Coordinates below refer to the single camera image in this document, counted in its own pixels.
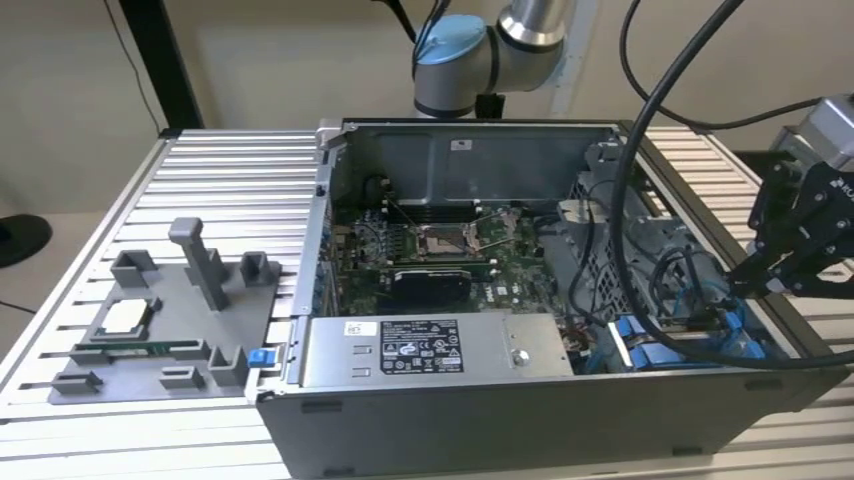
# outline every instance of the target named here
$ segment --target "cable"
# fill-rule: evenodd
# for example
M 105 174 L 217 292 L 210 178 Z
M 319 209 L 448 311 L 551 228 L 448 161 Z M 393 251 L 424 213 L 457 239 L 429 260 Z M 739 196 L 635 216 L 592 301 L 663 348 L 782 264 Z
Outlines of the cable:
M 625 75 L 625 80 L 628 80 L 628 84 L 631 85 L 631 88 L 633 89 L 636 94 L 640 96 L 640 98 L 644 101 L 648 101 L 649 94 L 645 92 L 645 90 L 640 86 L 640 83 L 637 82 L 635 74 L 631 70 L 631 65 L 628 65 L 628 53 L 627 53 L 628 30 L 631 28 L 631 21 L 633 19 L 635 12 L 637 10 L 639 5 L 640 5 L 640 0 L 633 0 L 631 2 L 631 6 L 628 7 L 628 11 L 625 12 L 625 18 L 623 20 L 623 27 L 619 31 L 619 63 L 623 68 L 623 74 Z M 703 122 L 700 120 L 692 120 L 679 115 L 672 110 L 667 109 L 667 107 L 664 107 L 663 105 L 659 105 L 656 110 L 659 113 L 661 113 L 661 115 L 671 118 L 676 122 L 683 123 L 688 127 L 692 127 L 700 130 L 731 130 L 734 128 L 740 128 L 740 127 L 746 127 L 747 125 L 752 125 L 754 123 L 759 123 L 786 113 L 811 107 L 815 104 L 818 104 L 819 101 L 820 101 L 820 97 L 810 98 L 808 100 L 803 100 L 802 102 L 796 102 L 796 103 L 792 103 L 791 105 L 786 105 L 783 107 L 775 108 L 774 110 L 768 110 L 767 112 L 759 113 L 758 115 L 752 115 L 751 117 L 747 117 L 742 120 L 734 120 L 731 122 L 720 122 L 720 123 L 711 123 L 711 122 Z
M 661 316 L 661 313 L 669 315 L 667 311 L 667 307 L 664 307 L 664 302 L 661 301 L 660 293 L 657 291 L 659 283 L 664 272 L 667 271 L 667 267 L 669 266 L 669 257 L 682 253 L 684 255 L 684 250 L 682 247 L 672 247 L 664 251 L 660 258 L 655 262 L 655 266 L 652 267 L 652 273 L 649 274 L 649 283 L 647 285 L 649 298 L 652 302 L 655 302 L 655 307 L 657 308 L 656 314 Z
M 682 255 L 684 264 L 688 267 L 688 279 L 691 280 L 691 286 L 694 287 L 694 293 L 699 297 L 700 304 L 706 305 L 706 297 L 703 296 L 703 287 L 699 283 L 699 275 L 696 275 L 696 265 L 694 264 L 694 253 L 691 246 L 684 247 L 684 253 Z
M 577 290 L 577 283 L 580 282 L 581 275 L 587 270 L 587 266 L 589 264 L 589 254 L 592 253 L 592 243 L 596 236 L 596 223 L 592 217 L 592 209 L 589 208 L 589 196 L 587 196 L 587 235 L 584 238 L 584 247 L 581 251 L 581 258 L 577 262 L 577 270 L 575 271 L 575 275 L 572 276 L 572 280 L 569 282 L 569 288 L 567 289 L 567 297 L 569 301 L 569 307 L 572 310 L 577 312 L 577 314 L 584 317 L 587 322 L 599 325 L 600 327 L 607 327 L 607 322 L 596 318 L 596 316 L 581 307 L 577 306 L 575 302 L 575 291 Z M 593 305 L 592 302 L 589 304 L 589 309 L 592 310 Z
M 730 292 L 728 292 L 728 291 L 727 291 L 727 289 L 723 287 L 723 285 L 719 285 L 719 284 L 716 284 L 716 283 L 714 283 L 714 282 L 710 282 L 710 281 L 707 281 L 707 280 L 703 280 L 703 281 L 700 282 L 700 284 L 702 284 L 703 286 L 706 286 L 706 287 L 711 287 L 711 288 L 714 288 L 715 290 L 719 290 L 719 291 L 720 291 L 720 293 L 722 293 L 724 296 L 728 296 L 728 295 L 730 295 Z M 688 287 L 682 287 L 682 289 L 679 289 L 679 292 L 676 293 L 676 300 L 675 300 L 675 302 L 674 302 L 674 304 L 672 304 L 672 316 L 674 316 L 674 317 L 676 316 L 676 313 L 679 312 L 679 306 L 682 305 L 682 299 L 684 298 L 684 294 L 686 294 L 687 292 L 688 292 Z M 735 315 L 738 316 L 739 320 L 740 320 L 740 321 L 742 321 L 742 323 L 743 323 L 743 322 L 744 322 L 744 310 L 746 310 L 746 307 L 744 307 L 744 301 L 743 301 L 740 298 L 735 297 L 735 303 L 736 303 L 736 305 L 738 305 L 738 307 L 736 307 L 736 309 L 735 309 Z
M 427 44 L 427 39 L 429 38 L 429 32 L 432 32 L 436 23 L 441 19 L 445 10 L 451 6 L 451 0 L 433 0 L 432 9 L 427 14 L 427 19 L 424 20 L 424 25 L 421 26 L 421 30 L 417 34 L 417 38 L 415 40 L 415 47 L 412 48 L 412 78 L 415 78 L 415 68 L 417 66 L 417 60 L 420 59 L 420 55 L 423 53 L 424 45 Z
M 21 312 L 29 313 L 30 315 L 36 314 L 36 311 L 32 308 L 21 307 L 20 305 L 14 305 L 13 303 L 4 302 L 2 300 L 0 300 L 0 305 L 13 308 L 14 310 L 20 310 Z
M 371 180 L 379 180 L 379 187 L 381 190 L 383 187 L 383 180 L 387 180 L 388 177 L 385 177 L 385 175 L 383 175 L 381 173 L 373 173 L 371 175 L 368 175 L 367 177 L 364 177 L 361 179 L 361 190 L 359 193 L 359 203 L 361 205 L 367 205 L 367 199 L 368 199 L 368 183 L 371 182 Z
M 599 205 L 599 207 L 601 207 L 601 209 L 609 213 L 609 209 L 607 205 L 599 200 L 596 200 L 595 198 L 592 198 L 592 191 L 599 185 L 604 185 L 605 183 L 613 183 L 613 179 L 608 178 L 605 180 L 599 180 L 596 183 L 593 183 L 591 187 L 587 189 L 585 196 L 587 196 L 587 201 L 595 202 Z M 655 254 L 640 246 L 640 244 L 633 239 L 629 233 L 625 234 L 625 241 L 632 246 L 632 248 L 640 253 L 640 255 L 643 255 L 643 257 L 649 261 L 649 263 L 656 262 Z
M 691 60 L 699 53 L 700 49 L 708 42 L 708 39 L 720 28 L 720 25 L 726 22 L 732 12 L 742 5 L 743 0 L 726 0 L 711 17 L 698 30 L 694 38 L 691 38 L 684 49 L 679 53 L 672 65 L 667 69 L 664 76 L 661 77 L 657 85 L 649 93 L 649 99 L 640 109 L 637 118 L 635 120 L 625 145 L 620 152 L 620 157 L 616 165 L 616 175 L 613 183 L 613 192 L 611 205 L 615 211 L 623 212 L 625 206 L 625 194 L 628 191 L 628 181 L 631 178 L 631 172 L 633 167 L 635 155 L 640 142 L 644 138 L 645 129 L 649 126 L 655 111 L 660 106 L 667 93 L 669 92 L 679 76 L 684 72 L 684 69 L 691 63 Z M 847 363 L 854 363 L 854 351 L 836 353 L 832 355 L 820 355 L 808 358 L 790 358 L 784 360 L 775 359 L 758 359 L 734 357 L 723 355 L 708 350 L 690 347 L 688 345 L 678 342 L 668 335 L 665 335 L 657 325 L 649 320 L 649 317 L 643 311 L 643 303 L 637 297 L 637 293 L 633 291 L 631 284 L 631 274 L 628 272 L 628 265 L 625 261 L 625 249 L 623 247 L 623 218 L 621 215 L 613 216 L 611 221 L 611 245 L 613 248 L 613 266 L 616 267 L 616 276 L 619 278 L 620 286 L 623 288 L 625 299 L 632 309 L 632 313 L 640 325 L 643 326 L 647 334 L 668 349 L 674 352 L 684 355 L 687 358 L 708 363 L 716 363 L 719 365 L 727 365 L 740 368 L 754 369 L 771 369 L 771 370 L 792 370 L 806 368 L 824 368 L 831 366 L 840 366 Z
M 385 6 L 391 9 L 391 12 L 395 14 L 397 18 L 397 22 L 400 23 L 400 27 L 403 27 L 403 31 L 405 32 L 405 36 L 409 39 L 409 42 L 415 43 L 415 29 L 412 28 L 412 22 L 409 21 L 409 16 L 405 13 L 405 8 L 400 4 L 400 0 L 373 0 L 383 2 Z
M 116 17 L 112 14 L 112 8 L 109 7 L 109 0 L 104 1 L 104 8 L 106 9 L 106 15 L 109 15 L 109 23 L 112 23 L 112 29 L 116 32 L 116 38 L 118 39 L 118 45 L 121 45 L 121 51 L 124 52 L 124 57 L 128 59 L 128 63 L 130 64 L 130 68 L 133 69 L 133 76 L 136 78 L 136 87 L 138 88 L 140 97 L 142 97 L 142 104 L 145 105 L 145 110 L 148 110 L 148 116 L 150 117 L 150 121 L 154 124 L 154 133 L 160 135 L 160 122 L 157 122 L 157 117 L 154 116 L 154 112 L 150 109 L 150 105 L 148 104 L 148 98 L 145 97 L 145 90 L 142 89 L 142 79 L 138 75 L 138 69 L 136 68 L 136 64 L 133 63 L 133 58 L 130 57 L 130 53 L 128 52 L 128 47 L 124 44 L 124 38 L 121 38 L 121 32 L 118 31 L 118 25 L 116 24 Z
M 604 270 L 607 269 L 607 267 L 608 266 L 605 265 L 599 269 L 599 273 L 596 273 L 596 276 L 592 279 L 592 295 L 589 297 L 589 313 L 593 313 L 596 311 L 596 296 L 599 294 L 599 282 L 601 281 L 601 277 L 603 277 L 601 274 L 604 273 Z

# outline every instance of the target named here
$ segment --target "warning label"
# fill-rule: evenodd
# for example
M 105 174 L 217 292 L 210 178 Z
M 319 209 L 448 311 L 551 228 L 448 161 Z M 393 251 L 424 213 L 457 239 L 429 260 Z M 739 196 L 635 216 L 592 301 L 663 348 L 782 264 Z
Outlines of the warning label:
M 380 343 L 385 375 L 463 371 L 456 320 L 381 322 Z

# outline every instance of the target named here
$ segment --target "small chip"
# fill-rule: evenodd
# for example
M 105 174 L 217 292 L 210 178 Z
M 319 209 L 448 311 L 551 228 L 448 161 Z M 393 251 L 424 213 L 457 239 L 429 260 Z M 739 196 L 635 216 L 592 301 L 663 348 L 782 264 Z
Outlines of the small chip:
M 128 333 L 148 315 L 148 302 L 141 299 L 121 300 L 112 304 L 101 328 L 105 333 Z

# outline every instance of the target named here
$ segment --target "wall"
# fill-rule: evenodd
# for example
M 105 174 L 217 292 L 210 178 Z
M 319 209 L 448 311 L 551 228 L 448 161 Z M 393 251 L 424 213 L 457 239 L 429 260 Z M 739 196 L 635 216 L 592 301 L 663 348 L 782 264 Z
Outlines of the wall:
M 420 25 L 432 2 L 404 1 Z M 323 117 L 409 116 L 412 45 L 368 0 L 170 0 L 200 108 L 226 128 L 315 128 Z M 455 0 L 488 22 L 500 0 Z M 507 114 L 539 117 L 551 92 L 511 95 Z
M 0 11 L 0 204 L 105 210 L 156 134 L 104 5 L 0 0 Z
M 420 23 L 431 2 L 404 3 Z M 504 3 L 455 0 L 452 11 L 492 19 Z M 631 56 L 645 85 L 716 3 L 643 2 Z M 569 115 L 629 118 L 640 103 L 616 60 L 628 0 L 599 4 Z M 411 113 L 411 45 L 379 3 L 166 0 L 166 7 L 208 126 L 312 128 L 321 117 Z M 154 138 L 102 3 L 0 0 L 0 9 L 0 204 L 38 213 L 102 210 Z M 850 89 L 854 51 L 843 35 L 852 14 L 848 0 L 746 2 L 667 104 L 724 120 Z M 511 95 L 507 116 L 543 117 L 549 103 L 548 90 Z M 760 148 L 798 117 L 724 140 Z
M 632 118 L 640 108 L 619 68 L 617 38 L 629 0 L 599 0 L 569 115 Z M 640 83 L 652 88 L 719 0 L 645 0 L 635 15 L 628 56 Z M 728 121 L 787 103 L 850 91 L 854 49 L 847 42 L 850 0 L 744 2 L 694 60 L 664 102 L 675 112 Z M 792 113 L 719 136 L 730 148 L 766 148 Z M 659 124 L 671 123 L 659 118 Z

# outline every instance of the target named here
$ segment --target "blue latch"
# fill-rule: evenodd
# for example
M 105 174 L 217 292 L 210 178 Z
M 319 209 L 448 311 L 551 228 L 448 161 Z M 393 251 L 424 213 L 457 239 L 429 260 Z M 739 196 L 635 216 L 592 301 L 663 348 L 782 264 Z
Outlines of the blue latch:
M 256 348 L 249 352 L 247 360 L 249 368 L 268 368 L 276 366 L 276 351 L 264 348 Z
M 738 314 L 735 312 L 726 312 L 726 324 L 730 327 L 730 330 L 742 329 L 742 320 L 738 318 Z
M 649 318 L 649 320 L 652 321 L 652 323 L 657 324 L 657 322 L 655 322 L 655 319 Z M 640 322 L 633 315 L 621 315 L 619 317 L 619 319 L 616 320 L 616 331 L 619 333 L 619 336 L 623 338 L 632 335 L 645 334 L 645 329 L 643 328 L 643 325 L 640 325 Z

